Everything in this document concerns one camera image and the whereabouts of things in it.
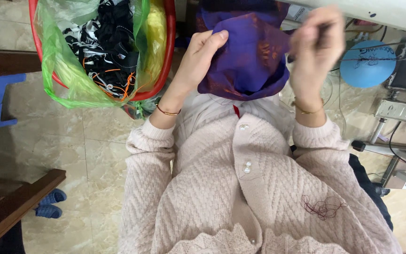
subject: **cardigan sleeve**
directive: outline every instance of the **cardigan sleeve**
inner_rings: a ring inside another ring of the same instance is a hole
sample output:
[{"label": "cardigan sleeve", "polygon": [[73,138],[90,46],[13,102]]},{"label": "cardigan sleeve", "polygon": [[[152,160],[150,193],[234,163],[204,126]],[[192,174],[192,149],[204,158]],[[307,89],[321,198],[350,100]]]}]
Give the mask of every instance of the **cardigan sleeve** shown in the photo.
[{"label": "cardigan sleeve", "polygon": [[162,130],[149,119],[131,131],[126,147],[125,195],[121,211],[120,254],[150,253],[159,201],[172,179],[174,127]]},{"label": "cardigan sleeve", "polygon": [[349,165],[349,141],[342,140],[339,126],[328,118],[318,128],[296,123],[293,140],[297,146],[296,162],[346,201],[375,244],[390,250],[389,253],[400,250],[379,209],[358,184]]}]

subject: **purple fabric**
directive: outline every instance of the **purple fabric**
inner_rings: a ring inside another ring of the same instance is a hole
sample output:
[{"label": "purple fabric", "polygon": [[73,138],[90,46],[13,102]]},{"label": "purple fabric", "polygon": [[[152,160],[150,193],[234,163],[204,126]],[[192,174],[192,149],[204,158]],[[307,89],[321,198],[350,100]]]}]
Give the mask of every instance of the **purple fabric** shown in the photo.
[{"label": "purple fabric", "polygon": [[268,13],[200,8],[198,32],[225,29],[230,36],[212,58],[198,92],[233,100],[254,100],[280,92],[289,78],[284,55],[289,50],[289,35],[280,31],[288,8],[284,3]]}]

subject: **tangled red thread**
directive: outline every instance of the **tangled red thread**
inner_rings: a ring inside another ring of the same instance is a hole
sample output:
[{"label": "tangled red thread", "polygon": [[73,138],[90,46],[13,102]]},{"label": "tangled red thread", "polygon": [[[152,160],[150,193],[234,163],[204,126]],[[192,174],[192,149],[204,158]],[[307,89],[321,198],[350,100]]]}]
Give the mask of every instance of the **tangled red thread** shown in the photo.
[{"label": "tangled red thread", "polygon": [[336,216],[338,209],[347,206],[346,203],[341,202],[341,200],[336,197],[328,197],[324,201],[318,201],[314,205],[311,205],[308,195],[302,195],[300,205],[310,214],[317,214],[318,218],[323,221],[328,218],[333,218]]}]

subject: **woman's left hand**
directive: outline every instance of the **woman's left hand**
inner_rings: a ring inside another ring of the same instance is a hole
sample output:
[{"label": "woman's left hand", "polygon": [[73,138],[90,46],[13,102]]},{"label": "woman's left hand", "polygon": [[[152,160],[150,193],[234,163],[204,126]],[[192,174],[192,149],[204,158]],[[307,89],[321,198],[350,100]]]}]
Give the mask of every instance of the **woman's left hand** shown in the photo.
[{"label": "woman's left hand", "polygon": [[228,40],[228,31],[212,34],[212,30],[194,33],[171,86],[186,94],[203,80],[217,49]]}]

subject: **hand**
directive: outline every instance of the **hand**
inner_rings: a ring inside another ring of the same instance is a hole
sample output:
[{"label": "hand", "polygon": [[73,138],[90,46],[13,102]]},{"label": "hand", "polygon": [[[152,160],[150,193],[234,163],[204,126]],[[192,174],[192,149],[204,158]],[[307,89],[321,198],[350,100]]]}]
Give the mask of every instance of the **hand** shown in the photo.
[{"label": "hand", "polygon": [[171,87],[188,93],[196,89],[203,80],[217,49],[228,40],[228,31],[212,34],[212,30],[198,32],[192,36],[189,47],[183,56],[180,67],[173,78]]},{"label": "hand", "polygon": [[[316,47],[319,26],[329,27]],[[311,11],[307,20],[297,29],[290,40],[290,55],[295,63],[290,84],[296,103],[305,111],[313,112],[322,106],[320,89],[333,65],[345,49],[344,19],[335,5]]]}]

